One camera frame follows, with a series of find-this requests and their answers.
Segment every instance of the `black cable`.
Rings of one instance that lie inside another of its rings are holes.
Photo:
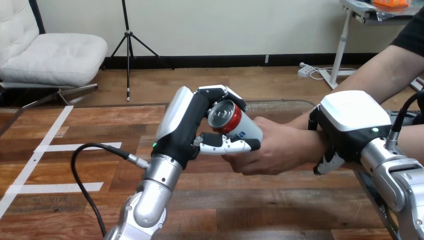
[[[424,97],[424,90],[421,90],[419,92],[416,92],[414,95],[412,95],[402,106],[402,108],[399,110],[399,113],[397,114],[396,119],[394,120],[393,125],[391,126],[392,132],[400,132],[402,129],[402,123],[404,122],[405,116],[408,113],[408,109],[411,106],[412,103],[414,103],[417,99]]]
[[[94,203],[93,199],[90,197],[89,193],[87,192],[86,188],[84,187],[83,183],[81,182],[80,177],[78,176],[78,173],[77,173],[77,169],[75,167],[75,162],[77,160],[78,154],[82,150],[84,150],[86,148],[91,148],[91,147],[104,149],[108,152],[111,152],[113,154],[116,154],[116,155],[122,157],[123,159],[128,159],[130,154],[128,152],[125,152],[125,151],[123,151],[119,148],[113,147],[113,146],[104,145],[104,144],[101,144],[101,143],[86,143],[86,144],[78,147],[73,152],[72,159],[70,161],[70,168],[72,169],[73,177],[75,178],[76,183],[78,184],[79,188],[81,189],[82,194],[84,194],[85,199],[87,199],[88,203],[90,204],[91,208],[93,209],[95,216],[97,217],[98,224],[100,225],[101,234],[104,237],[106,235],[106,228],[105,228],[105,224],[103,223],[102,216],[100,215],[99,210],[97,209],[96,204]]]

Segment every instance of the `black sleeve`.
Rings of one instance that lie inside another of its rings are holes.
[[[424,7],[413,16],[391,45],[424,57]]]

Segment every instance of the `white tape line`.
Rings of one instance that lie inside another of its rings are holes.
[[[122,142],[103,142],[104,145],[110,145],[117,149],[121,148]],[[38,146],[34,153],[36,152],[64,152],[64,151],[75,151],[77,148],[83,144],[64,144],[64,145],[48,145],[48,146]],[[97,150],[101,149],[99,147],[87,147],[84,150]]]
[[[97,192],[103,186],[103,182],[83,183],[87,192]],[[12,185],[10,193],[14,194],[56,194],[56,193],[80,193],[80,186],[76,183],[70,184],[37,184],[37,185]]]
[[[47,134],[41,141],[40,146],[48,146],[52,142],[53,138],[55,137],[56,133],[61,128],[62,124],[65,122],[72,108],[73,106],[66,106],[63,109],[62,113],[59,115],[59,117],[57,117],[56,121],[53,123],[50,130],[47,132]],[[17,178],[13,182],[12,185],[14,187],[9,186],[9,188],[7,189],[3,198],[0,200],[0,219],[8,210],[9,206],[12,204],[13,200],[15,199],[17,193],[20,191],[22,186],[30,177],[33,170],[36,168],[37,163],[40,161],[43,154],[44,154],[43,151],[34,152],[34,154],[28,160],[28,163],[26,163],[25,167],[20,172],[19,176],[17,176]]]

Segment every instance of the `wooden table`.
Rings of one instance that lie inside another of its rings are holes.
[[[279,123],[312,107],[302,101],[249,106],[251,117]],[[59,107],[21,113],[0,136],[0,214],[6,210],[0,218],[0,239],[102,239],[83,195],[69,192],[75,183],[69,145],[120,143],[122,149],[148,160],[165,109],[166,105]],[[203,122],[199,133],[210,131]],[[110,229],[143,170],[103,150],[82,152],[76,166],[84,183],[101,186],[94,186],[90,195]],[[154,239],[391,239],[351,170],[315,176],[312,167],[277,176],[243,176],[233,173],[219,156],[200,155],[181,175],[167,221]]]

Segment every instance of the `robotic arm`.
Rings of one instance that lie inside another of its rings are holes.
[[[127,159],[146,170],[136,193],[122,206],[118,225],[105,236],[105,240],[150,240],[163,227],[166,206],[181,172],[198,154],[243,153],[261,147],[262,131],[257,126],[258,134],[243,132],[243,139],[230,134],[202,133],[196,136],[202,119],[223,100],[230,100],[246,111],[243,99],[223,85],[200,87],[194,93],[181,87],[176,92],[157,129],[150,163],[132,154]]]
[[[424,240],[424,167],[397,146],[402,116],[415,99],[410,98],[392,126],[388,114],[365,92],[337,92],[324,97],[308,124],[310,130],[319,124],[332,143],[314,173],[327,174],[345,162],[361,164],[395,214],[398,226],[393,228],[402,240]]]

